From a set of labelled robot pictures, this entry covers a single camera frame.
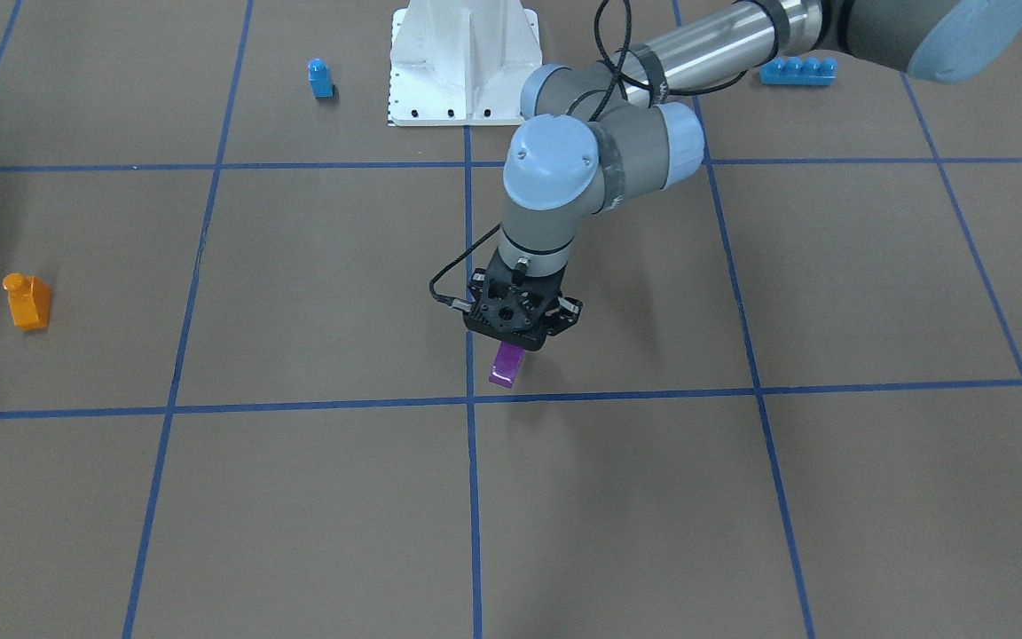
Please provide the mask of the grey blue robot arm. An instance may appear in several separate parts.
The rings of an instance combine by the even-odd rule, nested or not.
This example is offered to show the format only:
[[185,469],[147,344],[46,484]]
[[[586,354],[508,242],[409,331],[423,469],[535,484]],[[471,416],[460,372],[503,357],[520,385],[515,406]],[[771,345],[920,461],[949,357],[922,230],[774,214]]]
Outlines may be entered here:
[[468,296],[431,296],[469,330],[524,351],[578,323],[562,292],[580,223],[693,177],[705,136],[687,99],[751,69],[831,50],[932,83],[991,64],[1022,29],[1022,1],[734,1],[595,64],[536,69],[502,170],[498,246]]

